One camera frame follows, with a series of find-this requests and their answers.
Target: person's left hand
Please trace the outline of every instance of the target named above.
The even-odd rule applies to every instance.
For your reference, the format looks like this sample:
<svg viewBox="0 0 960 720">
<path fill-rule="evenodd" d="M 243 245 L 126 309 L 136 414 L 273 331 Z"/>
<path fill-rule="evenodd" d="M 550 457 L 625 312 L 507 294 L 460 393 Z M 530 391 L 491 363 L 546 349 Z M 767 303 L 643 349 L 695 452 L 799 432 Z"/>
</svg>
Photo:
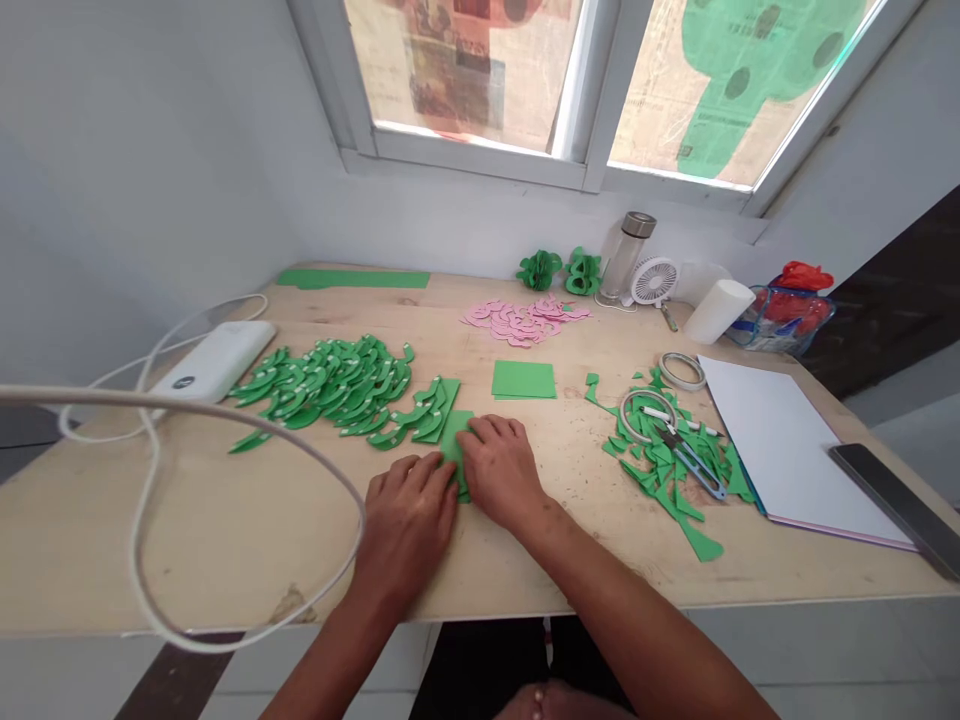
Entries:
<svg viewBox="0 0 960 720">
<path fill-rule="evenodd" d="M 397 460 L 367 489 L 367 529 L 348 596 L 397 622 L 430 582 L 450 543 L 457 511 L 457 464 L 443 455 Z"/>
</svg>

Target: tape roll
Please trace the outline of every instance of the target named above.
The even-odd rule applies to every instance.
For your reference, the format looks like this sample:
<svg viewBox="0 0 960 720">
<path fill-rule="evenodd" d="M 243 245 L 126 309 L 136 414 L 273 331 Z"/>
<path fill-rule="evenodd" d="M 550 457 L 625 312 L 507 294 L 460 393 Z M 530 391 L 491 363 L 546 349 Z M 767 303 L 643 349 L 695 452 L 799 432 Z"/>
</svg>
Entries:
<svg viewBox="0 0 960 720">
<path fill-rule="evenodd" d="M 673 409 L 673 406 L 663 395 L 658 392 L 654 392 L 653 390 L 633 390 L 624 395 L 623 400 L 620 401 L 620 420 L 623 422 L 624 428 L 626 428 L 627 432 L 633 437 L 634 440 L 648 444 L 653 442 L 653 440 L 648 438 L 646 435 L 641 435 L 632 427 L 630 427 L 630 423 L 627 421 L 627 403 L 635 397 L 650 398 L 651 400 L 656 400 L 659 402 L 661 405 L 663 405 L 663 408 L 666 411 L 665 414 L 669 416 L 669 420 L 667 420 L 667 422 L 674 427 L 677 426 L 677 412 Z"/>
<path fill-rule="evenodd" d="M 689 382 L 687 380 L 682 380 L 674 375 L 667 368 L 667 360 L 676 360 L 677 362 L 682 362 L 684 365 L 689 367 L 697 374 L 696 382 Z M 664 353 L 660 356 L 660 373 L 663 378 L 679 390 L 686 390 L 687 392 L 696 392 L 697 390 L 702 390 L 707 384 L 707 376 L 703 372 L 703 368 L 700 367 L 700 363 L 694 360 L 689 355 L 684 355 L 683 353 Z"/>
</svg>

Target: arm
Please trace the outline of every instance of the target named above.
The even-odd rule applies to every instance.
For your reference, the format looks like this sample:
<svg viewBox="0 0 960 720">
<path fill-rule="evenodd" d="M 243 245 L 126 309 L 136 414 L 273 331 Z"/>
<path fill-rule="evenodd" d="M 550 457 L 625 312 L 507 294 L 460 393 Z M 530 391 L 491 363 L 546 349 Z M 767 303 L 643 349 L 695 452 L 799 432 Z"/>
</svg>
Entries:
<svg viewBox="0 0 960 720">
<path fill-rule="evenodd" d="M 350 588 L 261 720 L 339 720 L 450 542 L 455 463 L 398 460 L 367 489 L 367 530 Z"/>
<path fill-rule="evenodd" d="M 475 418 L 457 436 L 470 495 L 550 575 L 634 708 L 670 718 L 776 718 L 737 668 L 680 611 L 540 486 L 517 420 Z"/>
</svg>

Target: white paper sheet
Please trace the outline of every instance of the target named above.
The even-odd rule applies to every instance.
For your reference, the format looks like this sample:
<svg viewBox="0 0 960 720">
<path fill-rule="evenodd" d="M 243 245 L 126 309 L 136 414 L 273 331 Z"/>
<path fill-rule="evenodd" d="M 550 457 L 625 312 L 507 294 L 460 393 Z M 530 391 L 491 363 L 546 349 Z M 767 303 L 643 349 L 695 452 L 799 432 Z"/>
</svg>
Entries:
<svg viewBox="0 0 960 720">
<path fill-rule="evenodd" d="M 810 530 L 915 550 L 834 463 L 840 440 L 789 375 L 700 356 L 710 393 L 767 511 Z"/>
</svg>

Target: smartphone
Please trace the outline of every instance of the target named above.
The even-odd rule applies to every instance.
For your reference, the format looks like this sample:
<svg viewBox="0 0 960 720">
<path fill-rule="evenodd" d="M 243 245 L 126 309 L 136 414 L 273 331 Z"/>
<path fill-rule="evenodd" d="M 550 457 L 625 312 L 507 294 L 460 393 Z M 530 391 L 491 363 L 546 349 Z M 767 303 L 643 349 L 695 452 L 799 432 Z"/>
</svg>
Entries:
<svg viewBox="0 0 960 720">
<path fill-rule="evenodd" d="M 948 580 L 960 580 L 960 535 L 860 443 L 837 445 L 827 452 L 937 572 Z"/>
</svg>

